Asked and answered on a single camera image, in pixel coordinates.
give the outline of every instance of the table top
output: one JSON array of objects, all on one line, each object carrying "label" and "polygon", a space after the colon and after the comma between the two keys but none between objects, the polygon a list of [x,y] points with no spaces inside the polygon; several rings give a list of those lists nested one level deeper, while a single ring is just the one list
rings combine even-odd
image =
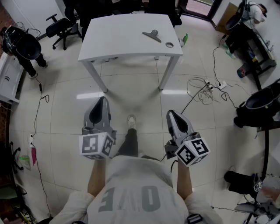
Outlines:
[{"label": "table top", "polygon": [[[158,31],[161,43],[142,34]],[[165,43],[173,43],[168,48]],[[118,56],[181,56],[178,37],[167,15],[122,14],[92,19],[84,38],[79,61]]]}]

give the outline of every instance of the green shoe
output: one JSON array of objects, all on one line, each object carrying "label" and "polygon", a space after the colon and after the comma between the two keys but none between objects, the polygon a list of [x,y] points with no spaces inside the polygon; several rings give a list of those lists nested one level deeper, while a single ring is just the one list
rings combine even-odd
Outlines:
[{"label": "green shoe", "polygon": [[229,55],[232,59],[235,59],[235,58],[236,58],[235,55],[232,54],[232,53],[229,51],[229,49],[226,50],[226,53],[227,53],[227,55]]},{"label": "green shoe", "polygon": [[223,44],[223,47],[228,49],[228,45],[226,44],[226,42]]}]

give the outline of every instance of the door frame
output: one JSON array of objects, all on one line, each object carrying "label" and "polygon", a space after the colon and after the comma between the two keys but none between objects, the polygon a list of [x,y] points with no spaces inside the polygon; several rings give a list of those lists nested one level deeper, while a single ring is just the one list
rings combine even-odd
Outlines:
[{"label": "door frame", "polygon": [[197,12],[191,12],[191,11],[188,11],[186,9],[186,6],[188,4],[188,1],[189,0],[180,0],[179,1],[179,4],[178,6],[181,8],[180,10],[182,10],[182,14],[183,15],[188,15],[188,16],[192,16],[192,17],[196,17],[196,18],[199,18],[199,19],[203,19],[203,20],[206,20],[206,21],[211,21],[211,19],[214,17],[216,11],[218,10],[222,0],[215,0],[208,15],[202,15],[202,14],[199,14]]}]

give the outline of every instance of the green bottle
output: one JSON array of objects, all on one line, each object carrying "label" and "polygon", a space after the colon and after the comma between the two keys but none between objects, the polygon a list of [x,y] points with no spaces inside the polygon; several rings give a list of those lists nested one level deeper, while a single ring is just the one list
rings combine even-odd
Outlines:
[{"label": "green bottle", "polygon": [[187,40],[188,40],[188,34],[186,33],[185,36],[184,36],[184,38],[183,38],[184,44],[186,44]]}]

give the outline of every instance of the white t-shirt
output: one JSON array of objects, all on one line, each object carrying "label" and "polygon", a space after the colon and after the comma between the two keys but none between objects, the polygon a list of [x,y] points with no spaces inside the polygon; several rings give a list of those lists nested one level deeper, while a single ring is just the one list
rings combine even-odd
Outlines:
[{"label": "white t-shirt", "polygon": [[261,22],[263,12],[262,12],[262,10],[259,8],[258,5],[255,5],[255,3],[251,2],[251,3],[249,3],[249,4],[250,4],[250,12],[249,12],[249,15],[247,15],[247,12],[245,12],[245,15],[243,15],[243,17],[245,17],[245,18],[250,18],[250,19],[244,21],[243,23],[244,23],[247,27],[249,27],[250,29],[252,29],[252,27],[255,26],[254,19],[256,19],[257,21]]},{"label": "white t-shirt", "polygon": [[197,192],[184,201],[172,187],[170,171],[158,161],[117,156],[106,174],[96,198],[73,192],[49,224],[185,224],[190,214],[203,217],[199,224],[223,223]]}]

